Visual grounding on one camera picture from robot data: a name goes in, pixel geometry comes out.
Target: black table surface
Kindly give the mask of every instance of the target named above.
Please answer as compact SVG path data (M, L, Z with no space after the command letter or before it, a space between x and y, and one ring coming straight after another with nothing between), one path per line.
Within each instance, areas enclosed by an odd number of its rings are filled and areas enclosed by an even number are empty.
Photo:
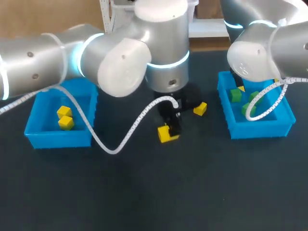
M193 53L191 81L204 117L183 115L180 139L161 144L153 109L124 150L33 150L24 129L33 100L0 117L1 231L308 230L308 86L287 99L297 118L287 138L230 139L216 91L225 51ZM153 99L143 83L116 99L100 93L95 130L110 147Z

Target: yellow cube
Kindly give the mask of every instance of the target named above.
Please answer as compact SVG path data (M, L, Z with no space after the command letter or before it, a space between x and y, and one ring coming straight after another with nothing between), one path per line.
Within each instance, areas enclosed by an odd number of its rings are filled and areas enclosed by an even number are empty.
M178 139L180 136L173 136L173 137L170 137L170 134L169 134L169 126L168 125L165 125L163 127L159 127L158 129L158 137L159 137L159 140L162 142L162 143L166 143L166 142L169 142L169 141L174 141L176 139Z
M63 116L58 123L60 128L66 131L71 130L74 126L73 118L69 116Z
M194 108L193 112L199 116L203 116L206 112L207 104L205 102L201 103L199 107Z
M63 116L72 117L73 113L72 110L69 107L61 106L60 109L57 111L59 119L61 119Z

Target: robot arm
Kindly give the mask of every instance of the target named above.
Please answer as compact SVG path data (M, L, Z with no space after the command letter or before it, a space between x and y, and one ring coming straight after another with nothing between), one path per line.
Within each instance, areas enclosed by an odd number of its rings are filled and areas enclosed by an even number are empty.
M260 82L308 77L308 6L301 0L220 0L231 69Z
M79 25L58 34L0 41L0 98L75 77L124 97L145 73L154 91L177 91L188 82L187 8L187 0L139 0L132 23L112 34Z
M0 43L0 97L5 100L85 76L113 96L132 93L151 62L148 47L128 38L114 43L100 41L103 36L108 35L90 25L80 25L55 35ZM132 63L134 75L127 72L127 65Z

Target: blue plastic bin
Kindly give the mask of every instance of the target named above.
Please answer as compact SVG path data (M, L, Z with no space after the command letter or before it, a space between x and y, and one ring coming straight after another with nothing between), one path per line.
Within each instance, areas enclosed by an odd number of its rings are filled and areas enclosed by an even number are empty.
M286 98L277 108L259 121L248 121L242 114L242 106L249 102L252 92L262 91L273 83L273 80L255 83L244 80L246 92L242 92L240 103L231 103L229 93L236 89L234 78L230 72L220 72L218 75L218 92L223 107L231 139L269 138L287 136L292 125L296 122ZM269 109L278 99L282 89L276 88L264 96L257 105L256 115Z
M76 98L93 127L98 96L96 86L85 78L65 81L62 86ZM63 131L59 127L57 111L61 106L72 109L75 126L71 131ZM56 89L37 94L25 136L35 149L90 147L92 139L73 103Z

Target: green block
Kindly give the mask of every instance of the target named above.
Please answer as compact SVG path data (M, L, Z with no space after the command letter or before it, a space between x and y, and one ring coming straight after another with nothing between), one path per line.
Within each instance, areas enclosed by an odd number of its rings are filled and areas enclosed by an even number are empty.
M242 100L242 92L240 89L230 90L230 101L231 103L238 103Z
M245 116L246 115L246 111L247 111L247 108L249 106L250 103L246 103L243 107L242 107L242 114ZM257 107L254 106L250 112L250 116L254 116L254 114L256 113L256 109Z
M251 93L249 96L249 102L251 102L260 92L259 91L255 91L254 93ZM258 100L258 102L256 103L256 105L258 105L259 103L261 103L263 101L263 97L261 99Z

